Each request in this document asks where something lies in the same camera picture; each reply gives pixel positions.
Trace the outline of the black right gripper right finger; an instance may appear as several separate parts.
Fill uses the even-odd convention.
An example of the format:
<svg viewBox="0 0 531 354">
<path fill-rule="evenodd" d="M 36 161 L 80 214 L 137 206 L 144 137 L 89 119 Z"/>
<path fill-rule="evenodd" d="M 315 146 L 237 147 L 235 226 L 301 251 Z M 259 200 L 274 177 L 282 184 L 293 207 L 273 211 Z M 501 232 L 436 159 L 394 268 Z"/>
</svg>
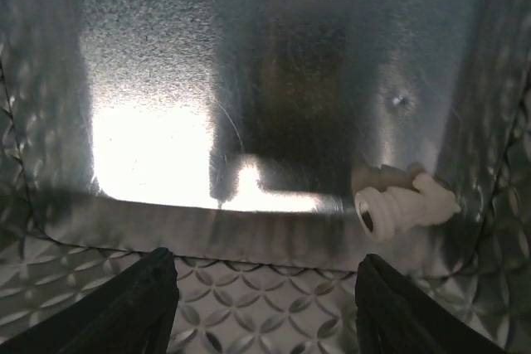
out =
<svg viewBox="0 0 531 354">
<path fill-rule="evenodd" d="M 367 255 L 358 266 L 355 302 L 361 353 L 504 352 L 378 255 Z"/>
</svg>

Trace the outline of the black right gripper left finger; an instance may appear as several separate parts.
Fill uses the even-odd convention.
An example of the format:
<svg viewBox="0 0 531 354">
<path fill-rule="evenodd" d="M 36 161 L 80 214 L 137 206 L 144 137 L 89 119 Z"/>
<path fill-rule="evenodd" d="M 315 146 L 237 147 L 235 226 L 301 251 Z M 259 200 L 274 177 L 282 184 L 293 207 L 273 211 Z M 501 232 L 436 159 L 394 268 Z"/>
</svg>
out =
<svg viewBox="0 0 531 354">
<path fill-rule="evenodd" d="M 1 344 L 2 353 L 165 353 L 178 306 L 173 253 L 146 254 L 78 303 Z"/>
</svg>

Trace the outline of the white chess knight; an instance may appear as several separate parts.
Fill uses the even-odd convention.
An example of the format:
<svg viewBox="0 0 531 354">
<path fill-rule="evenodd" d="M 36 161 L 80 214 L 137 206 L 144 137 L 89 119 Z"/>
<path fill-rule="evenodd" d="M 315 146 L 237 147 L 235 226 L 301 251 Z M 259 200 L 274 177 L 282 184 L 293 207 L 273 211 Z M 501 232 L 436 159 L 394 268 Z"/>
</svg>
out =
<svg viewBox="0 0 531 354">
<path fill-rule="evenodd" d="M 380 192 L 366 187 L 353 199 L 365 233 L 378 243 L 414 227 L 440 225 L 461 211 L 454 192 L 426 172 L 412 180 L 411 189 L 390 186 Z"/>
</svg>

